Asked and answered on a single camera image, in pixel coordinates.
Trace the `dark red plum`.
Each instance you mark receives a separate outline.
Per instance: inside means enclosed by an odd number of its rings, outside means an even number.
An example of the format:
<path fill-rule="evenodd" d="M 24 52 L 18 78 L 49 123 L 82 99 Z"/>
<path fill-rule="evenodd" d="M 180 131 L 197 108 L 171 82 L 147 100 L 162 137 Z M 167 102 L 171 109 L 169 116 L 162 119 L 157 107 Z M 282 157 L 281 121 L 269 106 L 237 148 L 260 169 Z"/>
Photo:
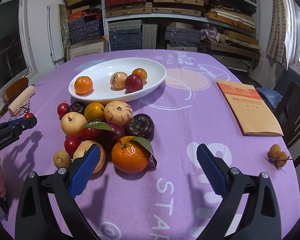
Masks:
<path fill-rule="evenodd" d="M 136 74 L 128 76 L 125 80 L 125 89 L 132 93 L 143 89 L 143 80 Z"/>
<path fill-rule="evenodd" d="M 111 152 L 113 146 L 125 136 L 125 130 L 117 122 L 106 123 L 113 131 L 102 130 L 99 143 L 103 146 L 106 152 Z"/>

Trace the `large orange mandarin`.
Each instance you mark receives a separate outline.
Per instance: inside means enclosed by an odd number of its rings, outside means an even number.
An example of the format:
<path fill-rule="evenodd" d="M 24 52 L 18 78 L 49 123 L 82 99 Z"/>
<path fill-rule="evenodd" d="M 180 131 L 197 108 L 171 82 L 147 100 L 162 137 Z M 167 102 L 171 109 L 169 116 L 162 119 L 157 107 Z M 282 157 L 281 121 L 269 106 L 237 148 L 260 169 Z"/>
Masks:
<path fill-rule="evenodd" d="M 75 80 L 74 89 L 78 95 L 89 94 L 93 90 L 93 81 L 88 76 L 80 76 Z"/>

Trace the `large yellow pepino melon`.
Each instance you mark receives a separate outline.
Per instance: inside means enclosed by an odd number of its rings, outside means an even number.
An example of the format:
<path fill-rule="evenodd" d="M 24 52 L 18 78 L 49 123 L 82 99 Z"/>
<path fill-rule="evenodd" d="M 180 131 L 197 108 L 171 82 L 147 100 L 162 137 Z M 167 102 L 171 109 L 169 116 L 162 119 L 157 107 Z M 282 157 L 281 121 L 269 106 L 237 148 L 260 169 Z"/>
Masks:
<path fill-rule="evenodd" d="M 61 119 L 61 129 L 67 137 L 81 136 L 82 127 L 86 125 L 88 121 L 84 115 L 77 112 L 70 112 L 62 117 Z"/>

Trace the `wooden chair left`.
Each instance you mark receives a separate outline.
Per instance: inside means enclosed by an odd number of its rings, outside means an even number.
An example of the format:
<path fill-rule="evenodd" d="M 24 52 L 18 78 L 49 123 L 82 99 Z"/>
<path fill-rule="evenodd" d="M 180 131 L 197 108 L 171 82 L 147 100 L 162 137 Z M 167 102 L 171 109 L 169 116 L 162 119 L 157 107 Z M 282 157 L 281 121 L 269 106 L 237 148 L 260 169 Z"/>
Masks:
<path fill-rule="evenodd" d="M 4 106 L 0 110 L 0 118 L 7 112 L 9 104 L 16 99 L 29 86 L 29 79 L 22 77 L 11 84 L 3 93 Z"/>

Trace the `framed picture board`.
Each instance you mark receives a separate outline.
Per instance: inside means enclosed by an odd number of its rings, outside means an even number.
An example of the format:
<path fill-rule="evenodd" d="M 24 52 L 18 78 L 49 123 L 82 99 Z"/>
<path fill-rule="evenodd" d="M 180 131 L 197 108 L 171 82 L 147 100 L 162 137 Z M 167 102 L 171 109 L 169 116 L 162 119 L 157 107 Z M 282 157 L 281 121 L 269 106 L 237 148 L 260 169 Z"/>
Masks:
<path fill-rule="evenodd" d="M 109 36 L 101 36 L 92 40 L 69 45 L 66 50 L 66 60 L 76 57 L 106 53 L 109 51 Z"/>

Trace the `leafy orange mandarin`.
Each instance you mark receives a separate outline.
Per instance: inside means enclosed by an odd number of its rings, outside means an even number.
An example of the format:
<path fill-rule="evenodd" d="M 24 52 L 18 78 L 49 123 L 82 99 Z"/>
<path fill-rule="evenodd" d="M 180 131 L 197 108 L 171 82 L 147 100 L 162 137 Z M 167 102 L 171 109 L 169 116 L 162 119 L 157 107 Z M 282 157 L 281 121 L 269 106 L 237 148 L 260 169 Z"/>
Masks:
<path fill-rule="evenodd" d="M 84 125 L 82 128 L 96 128 L 113 131 L 106 123 L 96 121 Z M 135 174 L 147 167 L 157 168 L 158 162 L 153 154 L 151 143 L 142 137 L 125 136 L 111 149 L 111 161 L 123 173 Z"/>

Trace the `checkered curtain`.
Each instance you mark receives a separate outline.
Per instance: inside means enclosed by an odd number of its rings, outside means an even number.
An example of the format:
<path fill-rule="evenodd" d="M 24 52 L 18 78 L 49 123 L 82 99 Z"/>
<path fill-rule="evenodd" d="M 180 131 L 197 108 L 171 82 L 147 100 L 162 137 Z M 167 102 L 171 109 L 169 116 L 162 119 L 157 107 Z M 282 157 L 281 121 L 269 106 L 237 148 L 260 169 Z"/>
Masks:
<path fill-rule="evenodd" d="M 295 28 L 291 0 L 273 0 L 271 28 L 266 55 L 288 69 L 294 56 Z"/>

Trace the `dark purple mangosteen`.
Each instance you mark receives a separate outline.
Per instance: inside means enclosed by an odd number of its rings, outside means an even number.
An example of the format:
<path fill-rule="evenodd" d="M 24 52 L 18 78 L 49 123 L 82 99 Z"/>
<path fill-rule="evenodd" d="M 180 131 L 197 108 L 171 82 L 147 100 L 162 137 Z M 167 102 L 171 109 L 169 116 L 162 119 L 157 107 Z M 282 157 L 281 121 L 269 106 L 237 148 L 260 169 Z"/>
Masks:
<path fill-rule="evenodd" d="M 76 112 L 81 115 L 84 115 L 84 111 L 86 109 L 86 104 L 80 101 L 75 101 L 69 107 L 69 112 Z"/>
<path fill-rule="evenodd" d="M 154 122 L 147 114 L 137 114 L 133 116 L 125 128 L 126 136 L 142 137 L 148 141 L 154 138 Z"/>

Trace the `striped pepino melon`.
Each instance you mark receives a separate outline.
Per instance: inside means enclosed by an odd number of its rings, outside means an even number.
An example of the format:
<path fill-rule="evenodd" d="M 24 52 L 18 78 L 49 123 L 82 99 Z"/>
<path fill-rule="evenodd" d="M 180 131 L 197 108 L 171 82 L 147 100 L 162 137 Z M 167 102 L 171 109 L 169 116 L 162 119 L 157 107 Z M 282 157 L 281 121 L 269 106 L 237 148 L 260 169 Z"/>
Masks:
<path fill-rule="evenodd" d="M 116 122 L 121 126 L 126 126 L 133 116 L 133 110 L 125 102 L 111 101 L 104 108 L 104 116 L 107 122 Z"/>

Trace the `smooth orange tomato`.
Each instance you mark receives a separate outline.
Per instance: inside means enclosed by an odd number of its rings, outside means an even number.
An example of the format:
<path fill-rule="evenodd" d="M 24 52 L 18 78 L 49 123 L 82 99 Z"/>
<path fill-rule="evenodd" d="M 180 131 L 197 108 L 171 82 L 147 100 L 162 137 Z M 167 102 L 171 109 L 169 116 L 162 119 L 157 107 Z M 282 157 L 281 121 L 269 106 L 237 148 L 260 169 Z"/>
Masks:
<path fill-rule="evenodd" d="M 142 68 L 136 68 L 133 70 L 132 74 L 138 75 L 142 79 L 143 83 L 147 81 L 147 72 Z"/>
<path fill-rule="evenodd" d="M 103 121 L 104 120 L 104 105 L 99 102 L 92 102 L 84 110 L 85 118 L 91 121 Z"/>

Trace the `blue folded cloth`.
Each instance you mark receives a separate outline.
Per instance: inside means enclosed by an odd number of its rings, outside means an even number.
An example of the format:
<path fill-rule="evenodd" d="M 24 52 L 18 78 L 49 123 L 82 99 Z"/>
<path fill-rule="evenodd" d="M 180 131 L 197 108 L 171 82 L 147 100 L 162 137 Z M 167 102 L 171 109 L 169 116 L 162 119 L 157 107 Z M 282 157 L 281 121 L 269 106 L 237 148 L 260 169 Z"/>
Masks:
<path fill-rule="evenodd" d="M 283 98 L 280 93 L 272 89 L 257 87 L 256 90 L 265 103 L 273 110 L 277 108 L 278 104 Z"/>

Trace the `purple tablecloth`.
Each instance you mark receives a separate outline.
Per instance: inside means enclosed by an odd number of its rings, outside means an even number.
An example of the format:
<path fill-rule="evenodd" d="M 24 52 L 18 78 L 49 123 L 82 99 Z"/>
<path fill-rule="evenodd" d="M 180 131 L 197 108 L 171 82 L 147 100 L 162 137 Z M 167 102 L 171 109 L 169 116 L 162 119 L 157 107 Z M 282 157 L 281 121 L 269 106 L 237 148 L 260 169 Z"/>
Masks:
<path fill-rule="evenodd" d="M 35 84 L 30 111 L 38 122 L 0 152 L 5 172 L 8 218 L 2 221 L 13 235 L 19 197 L 31 171 L 52 174 L 53 155 L 64 146 L 57 106 L 70 101 L 70 81 L 84 68 L 101 62 L 139 57 L 167 69 L 166 81 L 151 94 L 131 102 L 134 113 L 148 114 L 155 124 L 152 147 L 157 168 L 125 174 L 111 162 L 92 176 L 76 198 L 82 213 L 102 239 L 196 239 L 221 203 L 196 158 L 204 143 L 229 166 L 250 175 L 267 172 L 280 208 L 285 236 L 300 217 L 300 193 L 294 165 L 278 170 L 266 161 L 273 144 L 283 151 L 281 137 L 242 134 L 217 85 L 236 77 L 211 56 L 165 50 L 131 50 L 95 54 L 71 60 Z"/>

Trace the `brown longan fruit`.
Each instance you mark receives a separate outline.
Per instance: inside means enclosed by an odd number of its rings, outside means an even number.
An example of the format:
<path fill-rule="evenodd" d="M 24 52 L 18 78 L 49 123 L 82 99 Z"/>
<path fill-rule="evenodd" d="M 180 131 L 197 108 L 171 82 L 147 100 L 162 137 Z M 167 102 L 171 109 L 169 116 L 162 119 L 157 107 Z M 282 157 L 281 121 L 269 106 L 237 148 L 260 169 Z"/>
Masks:
<path fill-rule="evenodd" d="M 68 168 L 71 163 L 70 155 L 66 151 L 57 151 L 53 156 L 53 163 L 56 168 Z"/>

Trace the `red cherry tomato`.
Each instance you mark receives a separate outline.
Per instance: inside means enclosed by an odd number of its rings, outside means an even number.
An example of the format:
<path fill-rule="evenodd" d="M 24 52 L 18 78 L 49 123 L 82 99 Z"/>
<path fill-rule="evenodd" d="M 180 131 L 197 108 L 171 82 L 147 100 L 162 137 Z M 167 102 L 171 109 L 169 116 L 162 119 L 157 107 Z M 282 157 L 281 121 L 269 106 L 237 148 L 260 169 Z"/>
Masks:
<path fill-rule="evenodd" d="M 33 113 L 26 113 L 26 114 L 23 116 L 23 119 L 27 119 L 27 118 L 31 118 L 31 117 L 34 117 L 34 114 L 33 114 Z"/>
<path fill-rule="evenodd" d="M 67 102 L 62 102 L 57 107 L 57 114 L 60 118 L 69 112 L 70 105 Z"/>
<path fill-rule="evenodd" d="M 100 135 L 101 135 L 100 130 L 96 128 L 83 128 L 81 130 L 82 141 L 86 141 L 86 140 L 97 141 Z"/>
<path fill-rule="evenodd" d="M 80 140 L 75 137 L 67 137 L 64 141 L 64 149 L 65 151 L 72 157 L 81 144 Z"/>

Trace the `dark wooden chair right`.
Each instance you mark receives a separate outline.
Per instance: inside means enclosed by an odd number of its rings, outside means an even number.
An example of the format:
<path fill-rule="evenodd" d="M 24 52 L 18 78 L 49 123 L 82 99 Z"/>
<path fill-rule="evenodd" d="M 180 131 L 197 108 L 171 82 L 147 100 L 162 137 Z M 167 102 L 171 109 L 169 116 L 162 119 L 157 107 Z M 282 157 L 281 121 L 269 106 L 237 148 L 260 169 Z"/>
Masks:
<path fill-rule="evenodd" d="M 283 131 L 283 140 L 291 148 L 300 139 L 300 86 L 291 81 L 274 115 Z"/>

